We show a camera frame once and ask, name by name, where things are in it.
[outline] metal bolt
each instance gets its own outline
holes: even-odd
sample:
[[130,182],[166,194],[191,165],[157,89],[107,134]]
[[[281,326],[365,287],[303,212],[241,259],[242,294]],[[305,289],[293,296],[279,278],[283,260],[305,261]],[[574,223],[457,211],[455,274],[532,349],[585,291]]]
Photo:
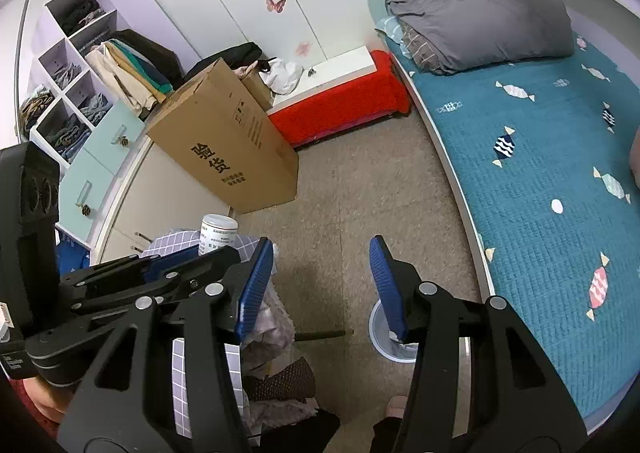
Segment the metal bolt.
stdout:
[[154,301],[149,296],[142,296],[136,299],[136,308],[138,310],[144,310],[153,305]]
[[209,283],[204,288],[204,292],[206,292],[208,296],[217,296],[222,294],[224,290],[225,288],[222,286],[222,283]]
[[433,296],[438,291],[438,286],[435,283],[431,283],[431,281],[425,281],[420,283],[418,289],[426,296]]
[[494,296],[489,300],[489,305],[491,305],[496,310],[503,310],[507,308],[507,301],[500,296]]

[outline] brown cardboard box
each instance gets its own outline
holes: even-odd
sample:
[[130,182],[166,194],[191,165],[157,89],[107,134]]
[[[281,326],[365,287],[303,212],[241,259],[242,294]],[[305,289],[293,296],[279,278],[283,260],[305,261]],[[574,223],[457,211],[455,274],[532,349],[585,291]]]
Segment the brown cardboard box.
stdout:
[[298,155],[222,59],[181,86],[146,132],[239,213],[296,197]]
[[257,68],[254,68],[249,75],[242,79],[242,84],[249,90],[249,93],[260,104],[261,109],[265,112],[273,108],[273,94],[269,87],[264,84]]

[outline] metal rail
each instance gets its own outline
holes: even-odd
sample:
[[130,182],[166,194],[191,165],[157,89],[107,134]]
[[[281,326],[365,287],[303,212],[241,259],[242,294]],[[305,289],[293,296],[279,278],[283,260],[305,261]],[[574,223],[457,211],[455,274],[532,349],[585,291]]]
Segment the metal rail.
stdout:
[[18,80],[20,78],[20,50],[22,49],[22,32],[24,31],[24,19],[27,17],[27,8],[29,6],[29,0],[24,0],[24,6],[22,8],[22,17],[20,18],[20,27],[18,28],[18,41],[15,47],[15,64],[14,64],[14,104],[15,104],[15,134],[20,142],[25,142],[26,139],[22,134],[22,128],[20,127],[20,99],[18,92]]

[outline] light blue pillow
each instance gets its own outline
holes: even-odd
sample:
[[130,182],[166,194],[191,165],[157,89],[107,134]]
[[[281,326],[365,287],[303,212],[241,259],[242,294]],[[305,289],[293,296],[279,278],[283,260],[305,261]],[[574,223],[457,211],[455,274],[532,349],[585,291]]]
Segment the light blue pillow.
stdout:
[[376,30],[383,32],[386,36],[398,44],[402,50],[402,55],[411,59],[411,52],[402,41],[402,27],[396,16],[387,16],[376,23]]

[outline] light green drawer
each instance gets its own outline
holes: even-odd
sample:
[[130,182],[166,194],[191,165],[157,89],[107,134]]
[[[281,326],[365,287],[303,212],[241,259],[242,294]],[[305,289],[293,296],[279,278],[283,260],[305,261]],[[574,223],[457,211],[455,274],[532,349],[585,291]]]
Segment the light green drawer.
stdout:
[[[84,149],[116,175],[144,127],[145,123],[119,100],[95,127],[94,133],[84,144]],[[125,146],[122,145],[124,138],[128,142]]]
[[113,174],[83,147],[60,182],[60,224],[86,241],[112,180]]

